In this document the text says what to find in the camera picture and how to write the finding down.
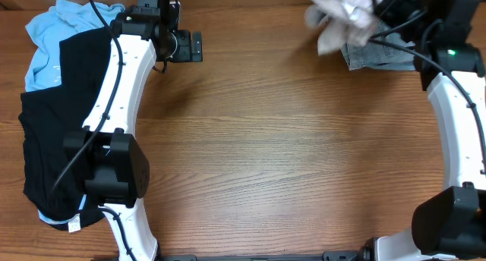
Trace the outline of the beige shorts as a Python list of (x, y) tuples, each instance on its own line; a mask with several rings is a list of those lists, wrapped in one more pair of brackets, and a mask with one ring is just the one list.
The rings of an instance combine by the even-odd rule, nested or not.
[(325, 26), (317, 40), (317, 53), (328, 55), (345, 44), (365, 46), (376, 33), (379, 20), (372, 0), (311, 0), (305, 23), (310, 28)]

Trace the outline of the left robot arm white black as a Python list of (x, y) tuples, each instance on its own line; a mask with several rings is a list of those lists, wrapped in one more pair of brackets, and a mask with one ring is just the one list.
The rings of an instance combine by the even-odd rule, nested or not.
[(109, 221), (119, 260), (163, 259), (144, 207), (150, 165), (135, 139), (147, 78), (156, 63), (201, 62), (202, 36), (178, 27), (179, 0), (137, 0), (103, 26), (111, 58), (82, 129), (65, 136), (68, 165), (79, 190)]

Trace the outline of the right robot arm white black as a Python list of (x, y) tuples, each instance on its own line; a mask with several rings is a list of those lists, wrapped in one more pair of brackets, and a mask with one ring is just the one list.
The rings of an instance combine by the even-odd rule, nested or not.
[(373, 0), (377, 17), (413, 42), (411, 54), (440, 131), (442, 191), (410, 228), (372, 238), (353, 260), (455, 260), (485, 255), (485, 66), (467, 41), (481, 0)]

